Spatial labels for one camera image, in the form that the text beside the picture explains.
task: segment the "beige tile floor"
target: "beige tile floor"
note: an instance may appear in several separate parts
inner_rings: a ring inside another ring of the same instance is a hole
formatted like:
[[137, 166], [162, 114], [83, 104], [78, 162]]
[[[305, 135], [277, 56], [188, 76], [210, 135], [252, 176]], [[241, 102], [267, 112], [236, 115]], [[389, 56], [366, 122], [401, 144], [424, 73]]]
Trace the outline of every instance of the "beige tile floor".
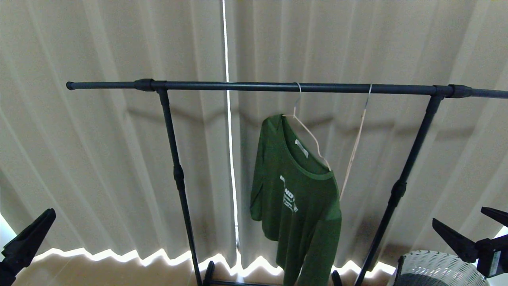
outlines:
[[[349, 271], [341, 277], [345, 286], [353, 285], [356, 274]], [[282, 278], [283, 273], [272, 276], [265, 269], [258, 268], [245, 277], [244, 281], [281, 285]], [[363, 285], [385, 286], [389, 278], [388, 274], [381, 272], [375, 278], [365, 280]], [[222, 263], [217, 263], [214, 279], [236, 281], [237, 275], [230, 276], [227, 268]], [[148, 266], [143, 266], [139, 259], [119, 262], [109, 257], [92, 261], [84, 255], [62, 257], [52, 254], [22, 270], [14, 283], [14, 286], [20, 285], [195, 286], [196, 280], [190, 260], [169, 266], [163, 258], [156, 258]]]

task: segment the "clothing rack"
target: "clothing rack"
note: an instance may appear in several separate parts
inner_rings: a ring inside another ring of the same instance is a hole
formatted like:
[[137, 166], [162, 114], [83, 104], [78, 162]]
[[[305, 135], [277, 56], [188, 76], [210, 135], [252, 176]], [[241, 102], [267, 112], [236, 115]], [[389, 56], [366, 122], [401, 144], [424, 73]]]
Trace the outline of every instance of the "clothing rack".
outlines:
[[[183, 169], [178, 158], [178, 150], [176, 147], [175, 131], [173, 129], [173, 121], [169, 108], [168, 90], [209, 90], [209, 91], [264, 91], [264, 92], [310, 92], [310, 93], [369, 93], [370, 84], [343, 84], [343, 83], [282, 83], [282, 82], [218, 82], [218, 81], [165, 81], [153, 79], [139, 79], [136, 81], [116, 81], [116, 82], [67, 82], [69, 90], [77, 89], [137, 89], [146, 92], [157, 92], [161, 99], [161, 104], [166, 121], [166, 129], [168, 132], [171, 155], [173, 158], [173, 176], [176, 181], [176, 187], [180, 195], [180, 202], [183, 210], [183, 218], [185, 220], [185, 228], [189, 240], [190, 252], [192, 254], [192, 262], [194, 272], [196, 274], [196, 282], [198, 286], [209, 285], [239, 285], [239, 286], [263, 286], [256, 283], [239, 283], [229, 281], [213, 280], [213, 270], [215, 264], [210, 261], [205, 273], [204, 280], [201, 280], [201, 274], [198, 267], [198, 259], [196, 256], [196, 247], [194, 244], [194, 236], [185, 195], [185, 183]], [[379, 244], [385, 234], [390, 219], [393, 216], [395, 208], [400, 199], [404, 196], [407, 186], [407, 179], [411, 173], [411, 169], [415, 164], [418, 153], [425, 140], [425, 136], [432, 123], [432, 119], [436, 114], [441, 100], [444, 98], [464, 98], [464, 97], [483, 97], [483, 98], [504, 98], [508, 99], [508, 91], [473, 89], [464, 85], [399, 85], [399, 84], [373, 84], [371, 93], [377, 94], [409, 94], [409, 95], [430, 95], [430, 100], [425, 111], [420, 128], [415, 138], [415, 142], [409, 152], [406, 163], [400, 174], [399, 179], [392, 187], [388, 206], [385, 210], [383, 218], [376, 231], [374, 239], [370, 245], [367, 258], [365, 259], [362, 269], [358, 274], [355, 286], [360, 286], [365, 277], [365, 273], [370, 267], [372, 260], [379, 248]], [[332, 273], [332, 279], [335, 286], [342, 285], [340, 276], [337, 271]]]

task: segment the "shirt sleeve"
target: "shirt sleeve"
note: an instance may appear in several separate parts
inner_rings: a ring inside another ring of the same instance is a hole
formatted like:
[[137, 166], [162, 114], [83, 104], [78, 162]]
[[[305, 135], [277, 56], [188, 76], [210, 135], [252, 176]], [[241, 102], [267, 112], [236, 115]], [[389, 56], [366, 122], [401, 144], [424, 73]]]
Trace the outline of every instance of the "shirt sleeve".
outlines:
[[258, 153], [256, 155], [256, 165], [254, 167], [254, 180], [252, 181], [252, 191], [250, 192], [250, 217], [253, 220], [260, 221], [263, 205], [263, 180], [265, 173], [264, 155], [266, 145], [266, 120], [261, 126], [259, 135]]
[[341, 223], [341, 217], [318, 221], [303, 262], [298, 286], [328, 285], [339, 243]]

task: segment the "green shirt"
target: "green shirt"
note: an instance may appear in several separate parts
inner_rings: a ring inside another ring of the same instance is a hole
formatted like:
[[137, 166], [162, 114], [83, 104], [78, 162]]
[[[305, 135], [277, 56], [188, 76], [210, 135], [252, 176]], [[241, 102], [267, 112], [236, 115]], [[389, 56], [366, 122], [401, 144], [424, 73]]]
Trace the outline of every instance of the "green shirt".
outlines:
[[327, 285], [340, 235], [339, 191], [332, 171], [310, 154], [282, 115], [263, 121], [250, 215], [278, 241], [284, 285]]

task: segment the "curtain fold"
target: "curtain fold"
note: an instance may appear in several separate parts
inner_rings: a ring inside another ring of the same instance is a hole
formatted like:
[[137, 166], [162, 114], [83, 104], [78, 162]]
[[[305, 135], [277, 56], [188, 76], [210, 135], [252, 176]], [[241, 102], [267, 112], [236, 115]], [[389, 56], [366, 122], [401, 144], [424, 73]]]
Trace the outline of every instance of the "curtain fold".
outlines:
[[[1, 212], [16, 232], [44, 209], [50, 247], [188, 251], [156, 93], [67, 81], [225, 80], [219, 2], [0, 3]], [[200, 260], [236, 261], [224, 92], [170, 92]]]
[[[226, 2], [231, 81], [465, 84], [508, 88], [506, 23], [499, 2]], [[242, 265], [259, 255], [275, 266], [276, 243], [249, 213], [261, 122], [292, 113], [297, 93], [231, 92]], [[303, 93], [299, 118], [317, 137], [342, 186], [366, 95]], [[362, 265], [424, 116], [428, 97], [371, 95], [341, 202], [334, 265]], [[450, 252], [431, 218], [492, 237], [500, 226], [481, 206], [506, 209], [508, 102], [445, 100], [385, 234], [378, 259], [396, 265], [411, 249]], [[314, 154], [307, 132], [297, 134]]]

